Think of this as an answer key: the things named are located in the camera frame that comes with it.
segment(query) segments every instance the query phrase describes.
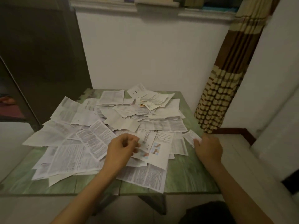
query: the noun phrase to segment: left hand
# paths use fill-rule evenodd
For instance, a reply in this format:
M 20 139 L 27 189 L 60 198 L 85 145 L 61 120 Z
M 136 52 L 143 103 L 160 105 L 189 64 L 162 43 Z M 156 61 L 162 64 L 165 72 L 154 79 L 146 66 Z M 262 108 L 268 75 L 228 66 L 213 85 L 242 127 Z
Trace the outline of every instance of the left hand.
M 114 139 L 108 145 L 107 155 L 102 170 L 117 175 L 126 166 L 129 158 L 137 153 L 135 147 L 140 147 L 139 137 L 124 133 Z

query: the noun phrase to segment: forearm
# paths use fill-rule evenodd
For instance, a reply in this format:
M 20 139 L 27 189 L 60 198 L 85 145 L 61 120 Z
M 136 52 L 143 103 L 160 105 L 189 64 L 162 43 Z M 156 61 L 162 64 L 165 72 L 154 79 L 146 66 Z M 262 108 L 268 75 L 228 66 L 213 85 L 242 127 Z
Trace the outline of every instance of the forearm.
M 218 184 L 228 208 L 238 224 L 273 224 L 271 219 L 248 196 L 222 164 L 207 165 Z
M 95 204 L 114 180 L 115 174 L 101 170 L 74 200 L 51 222 L 52 224 L 81 224 L 91 215 Z

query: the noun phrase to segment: brown curtain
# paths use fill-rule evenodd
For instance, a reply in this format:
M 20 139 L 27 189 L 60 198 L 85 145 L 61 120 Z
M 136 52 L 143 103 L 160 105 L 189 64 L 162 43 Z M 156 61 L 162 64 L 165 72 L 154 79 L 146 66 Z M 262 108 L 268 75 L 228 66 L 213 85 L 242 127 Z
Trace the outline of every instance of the brown curtain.
M 205 132 L 221 126 L 244 78 L 271 4 L 272 0 L 243 0 L 236 13 L 195 111 Z

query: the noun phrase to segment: hand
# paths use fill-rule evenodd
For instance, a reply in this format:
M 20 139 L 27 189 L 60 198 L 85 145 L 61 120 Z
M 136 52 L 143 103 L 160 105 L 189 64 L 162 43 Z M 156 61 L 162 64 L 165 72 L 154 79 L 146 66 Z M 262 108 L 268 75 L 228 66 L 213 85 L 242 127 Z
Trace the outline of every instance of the hand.
M 193 141 L 195 153 L 206 168 L 210 165 L 221 164 L 223 150 L 217 137 L 203 134 L 200 144 L 197 139 L 193 139 Z
M 108 145 L 107 155 L 102 169 L 116 176 L 118 172 L 126 166 L 133 152 L 137 153 L 135 147 L 141 146 L 138 140 L 138 137 L 128 133 L 121 134 L 112 139 Z

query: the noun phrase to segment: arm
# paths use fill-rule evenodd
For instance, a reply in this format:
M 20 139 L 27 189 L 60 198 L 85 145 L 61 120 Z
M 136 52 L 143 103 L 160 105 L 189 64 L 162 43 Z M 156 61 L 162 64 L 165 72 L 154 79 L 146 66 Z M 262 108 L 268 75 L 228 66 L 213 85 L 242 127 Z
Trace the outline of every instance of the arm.
M 219 139 L 204 134 L 202 142 L 194 139 L 195 152 L 220 188 L 223 198 L 238 224 L 273 224 L 271 219 L 248 196 L 221 163 Z
M 138 137 L 126 133 L 111 140 L 102 170 L 51 223 L 85 223 L 102 193 L 136 152 L 135 147 L 140 147 L 138 140 Z

